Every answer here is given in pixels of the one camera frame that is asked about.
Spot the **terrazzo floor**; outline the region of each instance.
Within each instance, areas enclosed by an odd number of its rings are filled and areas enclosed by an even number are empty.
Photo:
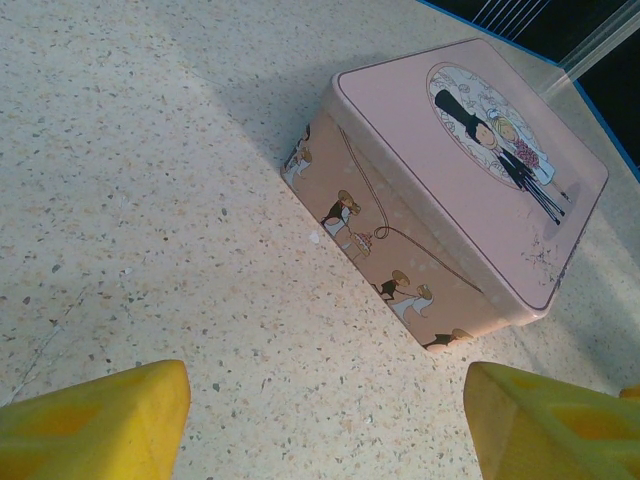
[[[176,479],[478,480],[471,361],[640,381],[640,186],[573,88],[551,106],[610,180],[551,315],[442,355],[279,178],[331,74],[478,36],[373,3],[0,4],[0,404],[179,358]]]

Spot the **blue floor edge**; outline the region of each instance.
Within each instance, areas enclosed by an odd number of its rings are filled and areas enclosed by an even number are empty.
[[[451,18],[455,18],[456,20],[469,25],[470,27],[475,28],[476,30],[480,30],[483,33],[486,33],[487,35],[500,40],[501,42],[505,42],[509,45],[511,45],[514,48],[517,48],[518,50],[522,50],[525,53],[528,53],[529,55],[532,55],[536,58],[539,58],[540,60],[547,62],[555,67],[558,66],[557,62],[554,62],[553,60],[547,58],[547,57],[543,57],[542,55],[533,52],[531,50],[529,50],[528,48],[524,48],[521,45],[518,45],[517,43],[512,42],[511,40],[507,40],[506,38],[503,38],[499,35],[496,35],[493,32],[490,32],[489,30],[479,27],[478,25],[476,25],[475,23],[471,23],[469,20],[466,20],[462,17],[459,17],[457,15],[454,15],[451,12],[448,12],[440,7],[437,7],[436,5],[432,5],[431,3],[427,2],[426,0],[416,0],[418,3],[421,3],[423,5],[426,5],[430,8],[433,8],[434,10],[437,10],[440,13],[443,13]],[[602,127],[602,129],[605,131],[605,133],[607,134],[607,136],[609,137],[609,140],[611,140],[611,143],[613,143],[614,147],[616,147],[616,150],[618,150],[618,153],[620,154],[620,156],[622,157],[622,159],[624,160],[624,162],[627,164],[627,166],[629,167],[629,170],[631,170],[631,173],[636,177],[636,180],[638,180],[638,182],[640,182],[640,169],[633,163],[633,160],[631,159],[631,157],[629,156],[629,154],[627,153],[627,151],[624,149],[624,147],[622,146],[622,143],[620,143],[620,140],[618,140],[618,137],[616,137],[616,134],[613,133],[613,130],[611,130],[611,127],[609,127],[609,124],[607,123],[607,121],[604,119],[604,117],[602,116],[602,114],[600,113],[600,111],[598,110],[598,108],[595,106],[595,104],[591,101],[591,98],[589,98],[589,95],[587,95],[587,92],[584,91],[584,89],[582,88],[582,85],[580,85],[580,83],[578,81],[573,82],[574,86],[576,87],[576,90],[578,91],[578,93],[580,94],[580,96],[582,97],[582,100],[584,100],[584,103],[587,104],[587,107],[589,107],[589,110],[591,110],[591,114],[595,117],[595,119],[598,121],[598,123],[600,124],[600,126]]]
[[[447,15],[447,16],[449,16],[449,17],[451,17],[451,18],[455,18],[456,20],[458,20],[458,21],[460,21],[460,22],[462,22],[462,23],[464,23],[464,24],[466,24],[466,25],[469,25],[470,27],[475,28],[476,30],[480,30],[482,33],[486,33],[487,35],[489,35],[489,36],[491,36],[491,37],[493,37],[493,38],[496,38],[496,39],[500,40],[501,42],[505,42],[505,43],[507,43],[507,44],[511,45],[512,47],[517,48],[518,50],[522,50],[523,52],[528,53],[529,55],[532,55],[532,56],[534,56],[534,57],[536,57],[536,58],[539,58],[540,60],[542,60],[542,61],[544,61],[544,62],[547,62],[547,63],[549,63],[549,64],[553,65],[554,67],[557,67],[557,66],[558,66],[558,63],[557,63],[557,62],[554,62],[553,60],[551,60],[551,59],[549,59],[549,58],[547,58],[547,57],[543,57],[543,56],[542,56],[542,55],[540,55],[539,53],[536,53],[536,52],[534,52],[534,51],[531,51],[531,50],[529,50],[528,48],[524,48],[523,46],[518,45],[517,43],[514,43],[514,42],[512,42],[511,40],[507,40],[506,38],[501,37],[501,36],[499,36],[499,35],[497,35],[497,34],[495,34],[495,33],[491,32],[491,31],[489,31],[489,30],[487,30],[487,29],[485,29],[485,28],[482,28],[482,27],[480,27],[480,26],[476,25],[475,23],[471,23],[469,20],[466,20],[466,19],[464,19],[464,18],[462,18],[462,17],[459,17],[459,16],[457,16],[457,15],[454,15],[453,13],[448,12],[448,11],[446,11],[446,10],[444,10],[444,9],[442,9],[442,8],[440,8],[440,7],[438,7],[438,6],[436,6],[436,5],[433,5],[433,4],[429,3],[429,2],[427,2],[426,0],[416,0],[416,1],[417,1],[418,3],[421,3],[421,4],[423,4],[423,5],[426,5],[427,7],[433,8],[434,10],[437,10],[437,11],[438,11],[438,12],[440,12],[440,13],[444,13],[445,15]]]
[[[589,107],[589,110],[591,110],[592,115],[595,117],[595,119],[598,121],[602,129],[609,137],[609,140],[611,140],[611,143],[613,143],[613,146],[616,147],[616,150],[618,150],[618,153],[629,167],[629,170],[631,170],[631,173],[633,173],[633,175],[636,177],[636,180],[640,182],[640,169],[638,169],[638,167],[633,163],[633,160],[631,159],[625,148],[622,146],[622,143],[620,143],[620,140],[618,140],[616,134],[613,133],[613,130],[611,130],[611,127],[609,127],[607,121],[604,119],[595,104],[591,101],[591,98],[589,98],[587,92],[584,91],[584,88],[582,88],[582,85],[580,85],[577,80],[573,82],[573,85],[576,87],[576,90],[582,97],[582,100],[584,100],[584,103],[586,103],[587,107]]]

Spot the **groom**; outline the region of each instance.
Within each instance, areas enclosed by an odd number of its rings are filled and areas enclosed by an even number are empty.
[[[520,161],[515,155],[505,150],[498,143],[498,139],[485,122],[469,114],[448,90],[440,90],[435,97],[435,104],[445,113],[457,120],[465,128],[469,138],[478,145],[482,145],[495,155],[509,177],[520,190],[528,192],[547,215],[560,225],[556,212],[564,216],[564,211],[547,193],[536,183],[533,171]]]

